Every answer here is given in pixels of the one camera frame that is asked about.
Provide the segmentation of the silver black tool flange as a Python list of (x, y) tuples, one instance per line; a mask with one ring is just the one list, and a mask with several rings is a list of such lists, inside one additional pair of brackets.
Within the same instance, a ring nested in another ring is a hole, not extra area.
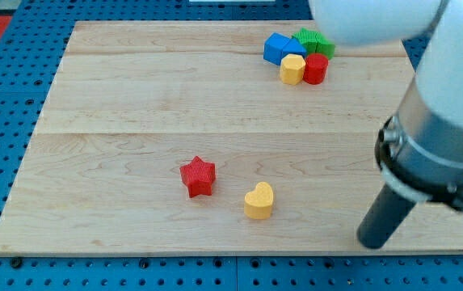
[(379, 130), (375, 156), (398, 195), (463, 212), (463, 127), (430, 109), (416, 83)]

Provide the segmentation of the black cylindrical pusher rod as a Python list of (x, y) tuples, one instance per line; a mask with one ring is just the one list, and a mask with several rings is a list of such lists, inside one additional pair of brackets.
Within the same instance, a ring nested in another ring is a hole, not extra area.
[(360, 243), (370, 249), (383, 247), (415, 206), (385, 184), (357, 228)]

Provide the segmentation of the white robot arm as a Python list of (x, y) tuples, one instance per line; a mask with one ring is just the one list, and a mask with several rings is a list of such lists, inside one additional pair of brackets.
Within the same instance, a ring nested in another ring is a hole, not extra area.
[(341, 46), (430, 36), (398, 110), (378, 133), (385, 184), (357, 230), (359, 241), (382, 247), (421, 202), (463, 212), (463, 0), (314, 0), (309, 8)]

